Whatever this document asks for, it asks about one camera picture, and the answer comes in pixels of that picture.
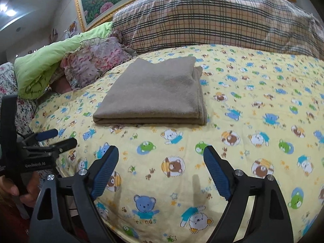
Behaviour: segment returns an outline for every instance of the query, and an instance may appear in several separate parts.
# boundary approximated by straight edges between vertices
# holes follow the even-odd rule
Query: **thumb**
[[[18,187],[8,178],[5,178],[5,176],[0,177],[0,188],[11,195],[19,195]]]

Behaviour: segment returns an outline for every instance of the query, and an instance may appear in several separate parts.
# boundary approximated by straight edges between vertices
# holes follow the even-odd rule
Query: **ceiling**
[[[0,52],[29,33],[48,26],[59,2],[60,0],[11,0],[8,10],[14,10],[17,14],[9,17],[0,12]]]

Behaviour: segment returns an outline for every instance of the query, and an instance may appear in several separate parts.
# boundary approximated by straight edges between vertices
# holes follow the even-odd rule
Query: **ceiling light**
[[[17,12],[14,10],[9,10],[6,12],[7,16],[14,16]]]
[[[5,4],[0,4],[0,12],[1,11],[7,11],[7,9],[8,9],[8,6],[6,6]]]

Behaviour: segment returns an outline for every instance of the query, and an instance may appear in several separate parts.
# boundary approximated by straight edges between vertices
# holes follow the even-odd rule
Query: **star print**
[[[172,195],[170,195],[172,200],[176,200],[178,199],[178,194],[177,193],[172,193]]]

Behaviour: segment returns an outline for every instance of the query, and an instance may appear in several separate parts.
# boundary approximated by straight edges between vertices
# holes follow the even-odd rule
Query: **hand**
[[[27,185],[28,194],[20,196],[20,201],[23,204],[29,207],[35,206],[39,194],[38,185],[39,185],[39,174],[37,172],[34,172]],[[19,195],[18,187],[14,185],[14,183],[10,179],[5,178],[5,176],[0,177],[0,188],[4,192],[10,195],[15,195],[15,196]]]

